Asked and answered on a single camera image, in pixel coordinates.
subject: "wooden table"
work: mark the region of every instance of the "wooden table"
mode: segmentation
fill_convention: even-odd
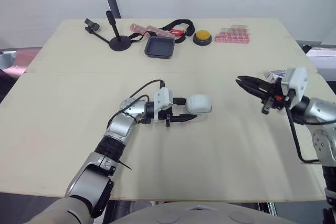
[[[170,20],[119,20],[162,26]],[[237,75],[262,77],[268,69],[305,66],[306,95],[335,100],[286,29],[276,19],[193,20],[213,35],[221,27],[247,24],[251,42],[211,43],[191,38],[175,45],[169,60],[144,55],[145,41],[124,52],[68,20],[55,32],[0,104],[0,191],[62,196],[102,138],[121,101],[153,79],[175,97],[206,93],[213,111],[202,122],[138,125],[113,176],[114,199],[279,201],[324,198],[319,165],[300,163],[286,116],[261,114],[260,100],[241,89]],[[112,35],[98,20],[101,34]],[[158,85],[142,93],[153,99]],[[297,125],[303,156],[314,158],[307,128]]]

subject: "black strap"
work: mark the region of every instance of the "black strap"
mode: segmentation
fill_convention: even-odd
[[[173,29],[175,26],[180,25],[180,24],[188,24],[189,26],[187,27],[185,33],[181,34],[181,37],[175,40],[175,43],[181,43],[185,40],[185,36],[192,36],[195,32],[195,27],[194,24],[192,23],[191,20],[189,19],[177,19],[174,20],[173,22],[169,23],[168,25],[161,27],[161,30],[164,31],[170,31]]]
[[[153,31],[145,31],[143,34],[139,34],[139,33],[134,33],[134,34],[131,34],[130,36],[128,36],[130,39],[131,39],[131,42],[137,42],[137,41],[140,41],[143,39],[145,33],[148,33],[150,36],[156,36],[156,33],[153,32]]]

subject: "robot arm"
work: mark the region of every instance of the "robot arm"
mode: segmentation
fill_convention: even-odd
[[[239,76],[236,82],[247,92],[261,98],[264,104],[262,113],[268,114],[271,108],[285,108],[300,160],[322,165],[327,185],[325,195],[332,206],[323,212],[325,223],[335,223],[336,104],[303,95],[307,86],[307,72],[304,68],[287,69],[285,77],[278,78],[275,83],[249,76]],[[294,123],[306,125],[309,129],[318,159],[303,159]]]
[[[148,95],[133,98],[148,83],[125,99],[120,110],[109,120],[97,148],[70,182],[65,197],[54,202],[29,223],[93,223],[93,218],[100,216],[108,203],[113,188],[110,177],[118,164],[123,164],[120,157],[138,123],[148,124],[152,119],[166,120],[169,127],[171,122],[189,121],[212,110],[211,101],[206,95],[194,95],[189,99],[173,98],[163,81],[155,81],[160,81],[161,85],[154,102],[149,101]],[[147,97],[148,101],[141,100],[143,97]],[[173,104],[184,105],[187,113],[174,116]]]

